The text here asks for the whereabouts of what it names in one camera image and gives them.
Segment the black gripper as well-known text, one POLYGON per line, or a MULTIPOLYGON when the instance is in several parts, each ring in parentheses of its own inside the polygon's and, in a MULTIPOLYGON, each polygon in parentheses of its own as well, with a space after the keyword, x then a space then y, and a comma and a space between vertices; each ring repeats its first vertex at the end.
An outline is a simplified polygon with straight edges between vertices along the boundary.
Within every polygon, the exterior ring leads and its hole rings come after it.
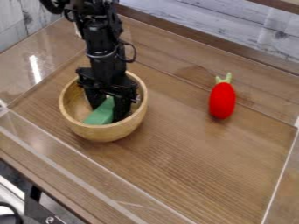
POLYGON ((80 34, 90 67, 76 70, 79 85, 94 109, 102 105, 107 95, 114 96, 114 121, 122 121, 130 113, 131 100, 136 98, 138 84, 127 76, 127 64, 136 58, 127 59, 127 42, 107 27, 84 27, 80 34))

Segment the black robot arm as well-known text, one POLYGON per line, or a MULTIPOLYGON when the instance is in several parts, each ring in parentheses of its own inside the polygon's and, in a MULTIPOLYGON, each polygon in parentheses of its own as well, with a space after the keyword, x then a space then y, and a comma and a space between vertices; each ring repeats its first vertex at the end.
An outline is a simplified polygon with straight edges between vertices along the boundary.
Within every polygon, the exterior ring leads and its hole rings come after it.
POLYGON ((90 67, 79 67, 78 84, 84 89, 90 106, 96 110, 107 98, 114 99, 112 121, 122 121, 136 103, 138 83, 127 75, 126 45, 122 40, 123 22, 118 16, 114 0, 40 0, 52 14, 76 25, 86 41, 90 67))

